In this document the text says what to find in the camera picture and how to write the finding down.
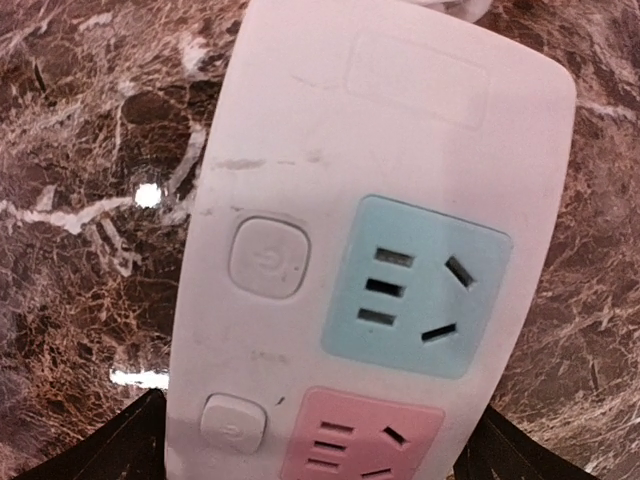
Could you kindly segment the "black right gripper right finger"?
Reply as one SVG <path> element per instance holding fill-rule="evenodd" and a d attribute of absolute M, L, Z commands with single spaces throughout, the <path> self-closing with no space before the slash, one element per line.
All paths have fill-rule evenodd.
<path fill-rule="evenodd" d="M 595 480 L 488 405 L 453 466 L 461 480 Z"/>

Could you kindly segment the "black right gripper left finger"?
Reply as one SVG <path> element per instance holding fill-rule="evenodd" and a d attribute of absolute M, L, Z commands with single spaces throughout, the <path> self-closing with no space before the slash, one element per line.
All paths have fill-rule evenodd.
<path fill-rule="evenodd" d="M 150 389 L 89 437 L 16 479 L 164 479 L 166 405 L 164 393 Z"/>

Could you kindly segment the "white multicolour power strip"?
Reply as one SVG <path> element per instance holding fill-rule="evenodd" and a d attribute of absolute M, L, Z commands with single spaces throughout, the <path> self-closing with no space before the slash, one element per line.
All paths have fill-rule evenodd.
<path fill-rule="evenodd" d="M 182 264 L 171 479 L 443 479 L 550 246 L 576 85 L 406 1 L 253 1 Z"/>

